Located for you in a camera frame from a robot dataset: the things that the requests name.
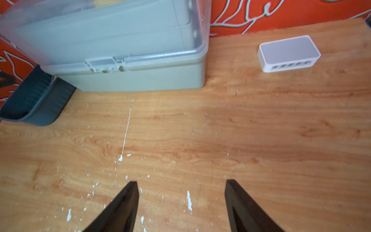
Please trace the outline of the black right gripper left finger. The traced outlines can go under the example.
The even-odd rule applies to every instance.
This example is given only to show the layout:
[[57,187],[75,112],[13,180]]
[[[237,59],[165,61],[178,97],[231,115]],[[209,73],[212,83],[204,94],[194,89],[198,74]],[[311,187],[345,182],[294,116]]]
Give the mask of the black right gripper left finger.
[[136,181],[130,181],[85,232],[132,232],[139,204]]

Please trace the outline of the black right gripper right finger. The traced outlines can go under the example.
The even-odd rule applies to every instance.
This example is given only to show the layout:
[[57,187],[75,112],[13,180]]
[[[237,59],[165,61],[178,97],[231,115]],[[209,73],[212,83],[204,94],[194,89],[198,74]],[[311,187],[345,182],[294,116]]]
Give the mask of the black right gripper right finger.
[[232,232],[283,231],[234,179],[226,181],[225,200]]

